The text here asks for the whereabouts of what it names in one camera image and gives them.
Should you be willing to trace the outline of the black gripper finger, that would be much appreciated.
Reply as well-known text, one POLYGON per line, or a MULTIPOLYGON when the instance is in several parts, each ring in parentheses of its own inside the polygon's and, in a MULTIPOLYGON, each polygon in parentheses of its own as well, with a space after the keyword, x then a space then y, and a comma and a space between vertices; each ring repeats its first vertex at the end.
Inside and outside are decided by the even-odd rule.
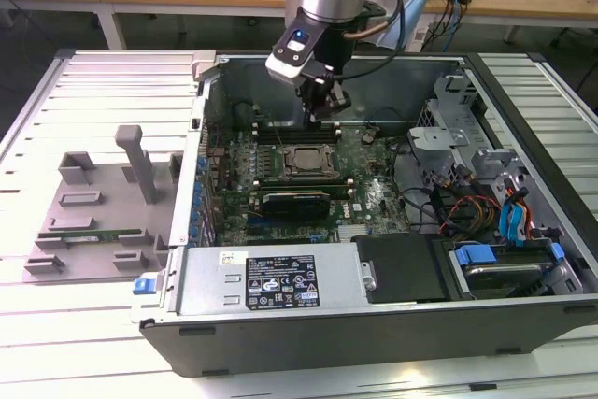
POLYGON ((303 127, 310 129, 312 127, 312 115, 313 115, 313 92, 314 86, 311 81, 304 81, 297 88, 297 96, 301 100, 302 110, 304 112, 303 127))
POLYGON ((315 106, 315 126, 320 128, 322 123, 351 106, 349 94, 341 85, 334 85, 315 106))

